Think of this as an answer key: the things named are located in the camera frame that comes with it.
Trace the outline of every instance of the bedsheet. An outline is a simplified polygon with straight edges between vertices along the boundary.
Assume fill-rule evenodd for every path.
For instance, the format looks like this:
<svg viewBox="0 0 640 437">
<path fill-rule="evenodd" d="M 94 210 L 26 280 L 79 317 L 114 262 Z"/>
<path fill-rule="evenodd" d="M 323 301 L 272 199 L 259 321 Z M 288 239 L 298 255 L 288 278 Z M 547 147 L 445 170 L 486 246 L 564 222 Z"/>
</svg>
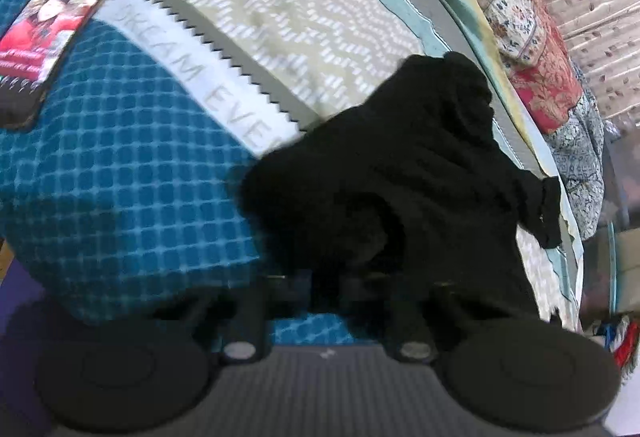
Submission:
<svg viewBox="0 0 640 437">
<path fill-rule="evenodd" d="M 25 2 L 2 0 L 3 27 Z M 436 23 L 433 38 L 473 57 L 444 8 L 432 7 L 422 23 Z M 1 232 L 32 274 L 87 322 L 190 285 L 250 279 L 257 254 L 230 196 L 230 170 L 300 134 L 254 74 L 243 76 L 244 64 L 240 70 L 225 57 L 229 49 L 212 50 L 183 25 L 173 6 L 107 0 L 72 49 L 36 129 L 0 134 Z M 539 172 L 495 106 L 498 143 Z M 523 230 L 517 240 L 541 316 L 559 306 L 574 326 L 566 266 L 555 272 Z M 564 248 L 574 258 L 568 233 Z M 278 322 L 274 339 L 353 341 L 327 315 Z"/>
</svg>

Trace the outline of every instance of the black circular pad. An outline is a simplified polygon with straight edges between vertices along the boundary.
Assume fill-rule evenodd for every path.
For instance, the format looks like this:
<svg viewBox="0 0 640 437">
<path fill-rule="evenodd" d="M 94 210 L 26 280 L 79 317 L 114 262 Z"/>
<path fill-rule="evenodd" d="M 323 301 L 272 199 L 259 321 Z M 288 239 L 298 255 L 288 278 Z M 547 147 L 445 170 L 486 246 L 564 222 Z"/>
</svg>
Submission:
<svg viewBox="0 0 640 437">
<path fill-rule="evenodd" d="M 488 322 L 452 351 L 443 379 L 453 397 L 483 419 L 541 433 L 601 419 L 620 387 L 607 351 L 536 320 Z"/>
<path fill-rule="evenodd" d="M 53 345 L 38 364 L 36 389 L 66 426 L 129 433 L 193 407 L 209 372 L 206 354 L 187 337 L 150 322 L 111 324 L 81 341 Z"/>
</svg>

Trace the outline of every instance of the black robotic device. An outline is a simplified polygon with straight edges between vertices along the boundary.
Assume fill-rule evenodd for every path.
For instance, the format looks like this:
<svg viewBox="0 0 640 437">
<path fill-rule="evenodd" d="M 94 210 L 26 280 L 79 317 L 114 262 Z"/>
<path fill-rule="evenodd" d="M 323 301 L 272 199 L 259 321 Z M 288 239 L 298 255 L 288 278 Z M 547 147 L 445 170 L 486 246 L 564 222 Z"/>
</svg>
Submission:
<svg viewBox="0 0 640 437">
<path fill-rule="evenodd" d="M 67 427 L 151 429 L 195 407 L 222 367 L 267 357 L 269 320 L 335 311 L 392 359 L 433 367 L 459 404 L 502 427 L 574 430 L 601 420 L 617 394 L 609 353 L 506 306 L 447 285 L 411 297 L 402 277 L 343 276 L 333 287 L 337 294 L 327 295 L 324 279 L 300 275 L 193 290 L 145 316 L 55 343 L 39 363 L 36 389 Z"/>
</svg>

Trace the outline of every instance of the black garment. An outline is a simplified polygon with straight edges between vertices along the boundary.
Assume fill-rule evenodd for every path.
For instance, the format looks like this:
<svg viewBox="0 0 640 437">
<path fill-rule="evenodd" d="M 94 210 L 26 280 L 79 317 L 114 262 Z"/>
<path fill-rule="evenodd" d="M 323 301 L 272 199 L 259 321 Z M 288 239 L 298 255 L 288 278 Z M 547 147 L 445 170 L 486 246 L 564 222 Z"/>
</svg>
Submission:
<svg viewBox="0 0 640 437">
<path fill-rule="evenodd" d="M 411 56 L 362 105 L 263 157 L 242 182 L 241 208 L 286 271 L 337 273 L 383 240 L 367 270 L 537 314 L 516 224 L 556 247 L 559 181 L 500 150 L 491 97 L 462 54 Z"/>
</svg>

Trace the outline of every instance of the gray ribbed surface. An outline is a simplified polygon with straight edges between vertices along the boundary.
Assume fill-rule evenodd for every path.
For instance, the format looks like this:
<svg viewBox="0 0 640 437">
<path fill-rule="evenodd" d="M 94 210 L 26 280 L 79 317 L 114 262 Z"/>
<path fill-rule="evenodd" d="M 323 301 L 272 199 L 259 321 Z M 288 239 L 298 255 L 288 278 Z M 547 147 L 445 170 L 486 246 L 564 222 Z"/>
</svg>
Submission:
<svg viewBox="0 0 640 437">
<path fill-rule="evenodd" d="M 52 437 L 90 434 L 58 429 Z M 460 408 L 428 367 L 381 347 L 276 347 L 225 369 L 194 410 L 140 437 L 508 437 Z M 610 437 L 592 426 L 562 437 Z"/>
</svg>

